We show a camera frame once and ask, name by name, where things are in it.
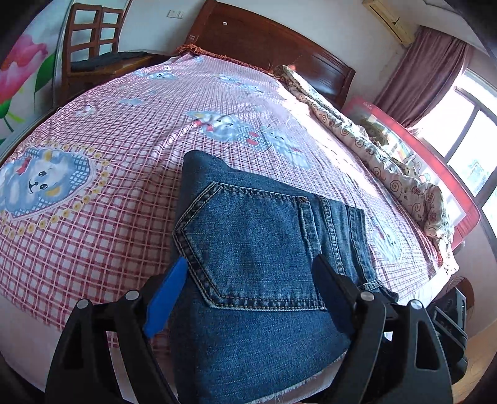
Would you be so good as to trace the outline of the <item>brown wooden chair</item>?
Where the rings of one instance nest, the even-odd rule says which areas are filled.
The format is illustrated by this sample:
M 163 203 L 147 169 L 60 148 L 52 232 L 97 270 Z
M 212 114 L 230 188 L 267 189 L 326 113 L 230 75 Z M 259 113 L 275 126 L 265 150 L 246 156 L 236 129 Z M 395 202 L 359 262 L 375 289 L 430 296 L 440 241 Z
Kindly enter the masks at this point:
M 72 98 L 72 92 L 87 90 L 123 76 L 159 59 L 156 54 L 118 62 L 95 71 L 71 72 L 71 62 L 79 62 L 108 52 L 120 52 L 120 36 L 131 2 L 123 8 L 75 2 L 72 4 L 62 48 L 62 79 L 59 104 Z

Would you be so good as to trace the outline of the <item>floral sliding wardrobe door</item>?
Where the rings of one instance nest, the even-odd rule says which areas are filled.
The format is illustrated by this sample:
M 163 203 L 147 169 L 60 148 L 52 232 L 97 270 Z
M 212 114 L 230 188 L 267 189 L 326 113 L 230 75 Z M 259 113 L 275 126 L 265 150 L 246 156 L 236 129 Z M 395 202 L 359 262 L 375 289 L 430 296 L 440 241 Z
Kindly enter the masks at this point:
M 70 1 L 52 1 L 30 22 L 1 65 L 1 154 L 54 108 L 61 84 Z

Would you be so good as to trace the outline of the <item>mauve window curtain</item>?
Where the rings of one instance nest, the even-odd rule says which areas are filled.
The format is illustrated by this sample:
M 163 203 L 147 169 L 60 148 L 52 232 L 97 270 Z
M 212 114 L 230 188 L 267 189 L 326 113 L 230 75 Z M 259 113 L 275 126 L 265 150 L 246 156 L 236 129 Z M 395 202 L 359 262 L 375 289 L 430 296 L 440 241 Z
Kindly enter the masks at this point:
M 472 54 L 469 43 L 419 27 L 374 104 L 402 126 L 415 126 L 444 98 Z

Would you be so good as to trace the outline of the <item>dark folded clothes on chair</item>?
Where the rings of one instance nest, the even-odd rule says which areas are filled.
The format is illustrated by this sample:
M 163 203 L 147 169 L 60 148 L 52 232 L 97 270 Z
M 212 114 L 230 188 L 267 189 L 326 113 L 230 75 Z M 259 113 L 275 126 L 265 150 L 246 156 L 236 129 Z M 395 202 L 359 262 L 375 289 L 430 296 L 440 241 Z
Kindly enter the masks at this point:
M 118 62 L 149 56 L 144 51 L 108 52 L 84 61 L 71 62 L 71 72 L 95 71 Z

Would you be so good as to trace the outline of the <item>window with dark frame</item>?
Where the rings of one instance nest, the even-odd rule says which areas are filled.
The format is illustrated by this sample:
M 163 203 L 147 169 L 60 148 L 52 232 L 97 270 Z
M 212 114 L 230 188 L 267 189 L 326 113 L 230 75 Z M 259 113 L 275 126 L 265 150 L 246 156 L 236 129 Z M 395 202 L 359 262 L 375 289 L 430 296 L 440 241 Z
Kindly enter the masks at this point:
M 496 232 L 496 87 L 466 70 L 413 131 L 463 183 Z

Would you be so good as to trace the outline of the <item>beige wall air conditioner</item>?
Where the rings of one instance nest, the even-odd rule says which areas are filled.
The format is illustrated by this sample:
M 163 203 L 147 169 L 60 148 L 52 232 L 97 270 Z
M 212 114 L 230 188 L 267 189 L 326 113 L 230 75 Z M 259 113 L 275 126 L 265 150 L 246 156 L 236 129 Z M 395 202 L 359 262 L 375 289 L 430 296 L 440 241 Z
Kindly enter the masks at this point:
M 407 47 L 414 42 L 414 30 L 405 25 L 404 20 L 386 1 L 363 0 L 362 5 L 383 24 L 399 44 Z

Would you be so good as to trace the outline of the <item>blue denim jeans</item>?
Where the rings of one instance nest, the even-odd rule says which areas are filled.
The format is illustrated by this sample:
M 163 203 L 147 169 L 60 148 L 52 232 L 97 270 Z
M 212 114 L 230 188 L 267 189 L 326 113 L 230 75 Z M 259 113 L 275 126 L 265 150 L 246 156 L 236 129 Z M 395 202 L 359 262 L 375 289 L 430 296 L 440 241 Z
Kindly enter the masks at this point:
M 173 240 L 189 265 L 169 337 L 182 403 L 293 403 L 331 383 L 349 338 L 313 281 L 318 255 L 398 298 L 376 276 L 361 209 L 203 151 L 185 154 Z

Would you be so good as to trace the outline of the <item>dark wooden headboard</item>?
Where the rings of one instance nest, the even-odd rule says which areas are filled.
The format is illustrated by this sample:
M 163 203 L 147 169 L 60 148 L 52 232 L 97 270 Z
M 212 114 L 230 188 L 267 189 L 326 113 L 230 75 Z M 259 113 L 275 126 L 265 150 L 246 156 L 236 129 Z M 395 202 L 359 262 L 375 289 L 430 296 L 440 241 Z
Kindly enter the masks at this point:
M 204 3 L 185 43 L 266 71 L 293 65 L 337 108 L 343 107 L 355 76 L 353 68 L 300 33 L 257 13 L 217 1 Z

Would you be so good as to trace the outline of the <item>pink checkered cartoon bedsheet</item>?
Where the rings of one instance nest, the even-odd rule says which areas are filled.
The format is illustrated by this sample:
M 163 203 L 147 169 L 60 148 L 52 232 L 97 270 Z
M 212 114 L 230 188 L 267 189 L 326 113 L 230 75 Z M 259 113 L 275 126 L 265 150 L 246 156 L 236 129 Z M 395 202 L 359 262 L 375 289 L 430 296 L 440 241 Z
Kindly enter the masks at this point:
M 112 301 L 168 266 L 186 152 L 366 214 L 378 279 L 432 301 L 457 271 L 305 103 L 260 71 L 185 55 L 79 96 L 1 169 L 1 351 L 43 388 L 77 299 Z

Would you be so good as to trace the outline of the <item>white wall switch plate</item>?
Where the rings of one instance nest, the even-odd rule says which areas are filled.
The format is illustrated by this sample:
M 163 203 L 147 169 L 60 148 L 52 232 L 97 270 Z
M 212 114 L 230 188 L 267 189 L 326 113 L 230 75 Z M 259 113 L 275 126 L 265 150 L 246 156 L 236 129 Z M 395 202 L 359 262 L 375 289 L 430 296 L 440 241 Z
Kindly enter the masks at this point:
M 170 19 L 183 19 L 184 18 L 184 12 L 179 11 L 179 10 L 169 10 L 167 17 Z

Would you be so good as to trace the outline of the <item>floral patterned quilt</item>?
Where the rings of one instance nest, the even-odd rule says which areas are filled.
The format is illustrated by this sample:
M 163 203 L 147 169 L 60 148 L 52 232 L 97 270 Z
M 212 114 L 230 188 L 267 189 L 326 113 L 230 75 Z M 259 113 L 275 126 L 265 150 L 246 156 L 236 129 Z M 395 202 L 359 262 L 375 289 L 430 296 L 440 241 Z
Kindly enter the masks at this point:
M 291 94 L 309 106 L 317 120 L 380 180 L 428 238 L 434 241 L 453 241 L 454 225 L 449 219 L 439 186 L 405 174 L 386 151 L 371 141 L 365 128 L 338 111 L 296 71 L 286 65 L 279 65 L 273 70 L 273 74 Z

